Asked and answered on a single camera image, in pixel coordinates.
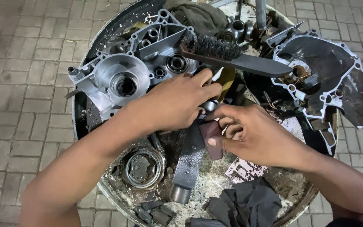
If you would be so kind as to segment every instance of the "right hand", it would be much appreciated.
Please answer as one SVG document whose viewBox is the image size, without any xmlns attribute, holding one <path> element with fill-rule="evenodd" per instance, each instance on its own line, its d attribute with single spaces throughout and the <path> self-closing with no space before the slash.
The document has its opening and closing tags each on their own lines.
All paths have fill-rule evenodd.
<svg viewBox="0 0 363 227">
<path fill-rule="evenodd" d="M 263 166 L 303 169 L 307 154 L 316 152 L 275 121 L 261 106 L 222 105 L 206 120 L 219 118 L 223 136 L 210 138 L 210 145 Z"/>
</svg>

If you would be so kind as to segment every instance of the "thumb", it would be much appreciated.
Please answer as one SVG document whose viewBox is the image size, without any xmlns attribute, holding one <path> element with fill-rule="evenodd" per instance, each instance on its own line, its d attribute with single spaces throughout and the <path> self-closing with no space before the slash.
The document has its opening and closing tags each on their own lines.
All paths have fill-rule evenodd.
<svg viewBox="0 0 363 227">
<path fill-rule="evenodd" d="M 214 147 L 222 148 L 224 151 L 236 154 L 244 148 L 244 143 L 241 141 L 228 139 L 223 136 L 212 137 L 208 139 L 208 144 Z"/>
</svg>

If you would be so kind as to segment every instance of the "left hand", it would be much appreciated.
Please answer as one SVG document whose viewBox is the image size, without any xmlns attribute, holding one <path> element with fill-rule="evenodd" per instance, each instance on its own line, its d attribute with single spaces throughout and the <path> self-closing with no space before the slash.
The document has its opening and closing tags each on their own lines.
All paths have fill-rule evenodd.
<svg viewBox="0 0 363 227">
<path fill-rule="evenodd" d="M 198 117 L 198 106 L 222 92 L 218 83 L 203 86 L 211 78 L 212 71 L 209 69 L 194 77 L 179 75 L 161 82 L 122 109 L 133 112 L 132 116 L 141 119 L 152 132 L 187 128 Z"/>
</svg>

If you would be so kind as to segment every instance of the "cloth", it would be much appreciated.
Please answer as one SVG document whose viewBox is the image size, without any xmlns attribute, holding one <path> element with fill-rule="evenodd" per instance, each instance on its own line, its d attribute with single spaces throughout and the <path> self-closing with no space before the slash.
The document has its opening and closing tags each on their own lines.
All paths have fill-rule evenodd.
<svg viewBox="0 0 363 227">
<path fill-rule="evenodd" d="M 209 201 L 209 213 L 226 227 L 270 227 L 282 207 L 281 199 L 264 178 L 225 189 Z"/>
<path fill-rule="evenodd" d="M 337 218 L 326 225 L 326 227 L 363 227 L 363 222 L 349 218 Z"/>
<path fill-rule="evenodd" d="M 181 24 L 194 27 L 194 31 L 198 34 L 215 36 L 228 25 L 224 12 L 207 3 L 167 0 L 163 8 L 173 12 L 174 17 Z"/>
</svg>

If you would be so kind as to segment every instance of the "hand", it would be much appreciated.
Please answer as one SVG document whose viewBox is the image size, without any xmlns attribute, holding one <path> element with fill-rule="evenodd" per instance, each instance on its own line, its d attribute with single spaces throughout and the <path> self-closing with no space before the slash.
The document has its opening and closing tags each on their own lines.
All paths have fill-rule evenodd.
<svg viewBox="0 0 363 227">
<path fill-rule="evenodd" d="M 307 154 L 316 152 L 277 123 L 261 106 L 222 105 L 208 120 L 219 118 L 224 136 L 208 143 L 234 153 L 241 159 L 263 166 L 302 170 Z"/>
<path fill-rule="evenodd" d="M 194 77 L 179 75 L 156 85 L 126 108 L 139 112 L 135 117 L 140 117 L 143 124 L 149 124 L 152 132 L 187 128 L 198 117 L 198 106 L 222 92 L 222 86 L 218 83 L 203 86 L 211 78 L 209 69 L 202 70 Z"/>
</svg>

